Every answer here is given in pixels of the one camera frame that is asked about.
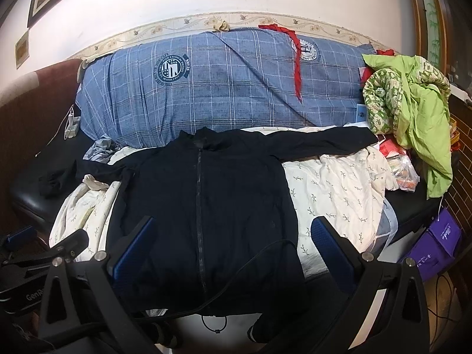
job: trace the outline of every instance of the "brick wall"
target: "brick wall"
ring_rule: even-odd
[[[454,96],[449,99],[449,110],[461,133],[461,153],[459,168],[454,170],[454,180],[444,201],[464,234],[469,236],[472,235],[472,110]]]
[[[444,201],[463,230],[461,250],[467,251],[467,246],[472,243],[472,109],[451,96],[449,110],[461,133],[461,149],[459,168],[454,169],[454,180]],[[457,288],[459,301],[462,305],[467,305],[472,298],[472,250],[462,255],[448,273]]]

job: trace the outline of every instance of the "purple bag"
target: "purple bag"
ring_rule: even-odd
[[[405,257],[415,260],[425,282],[454,261],[454,250],[460,239],[461,229],[444,208]]]

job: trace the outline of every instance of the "floral border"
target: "floral border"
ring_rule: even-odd
[[[216,12],[175,17],[142,25],[99,41],[70,58],[93,60],[125,47],[175,37],[177,34],[188,35],[213,30],[213,26],[221,21],[226,21],[231,28],[278,24],[305,36],[321,37],[351,45],[369,43],[376,49],[387,49],[383,44],[360,33],[303,17],[263,12]]]

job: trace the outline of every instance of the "wall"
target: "wall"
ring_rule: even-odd
[[[15,43],[27,30],[29,4],[18,0],[0,28],[0,89],[118,32],[204,12],[290,14],[343,26],[404,54],[415,49],[411,0],[62,0],[30,28],[30,57],[16,70]]]

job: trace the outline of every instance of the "black mattress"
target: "black mattress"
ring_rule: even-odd
[[[93,144],[93,140],[82,131],[67,140],[63,139],[62,134],[59,131],[57,137],[30,161],[10,187],[12,206],[20,220],[25,225],[32,224],[43,235],[49,235],[62,203],[76,184],[69,183],[65,194],[46,199],[39,194],[39,177],[70,166],[74,160],[82,158]],[[426,182],[423,180],[413,193],[388,191],[386,198],[398,219],[394,241],[417,231],[425,223],[429,224],[440,203],[436,198],[426,200]]]

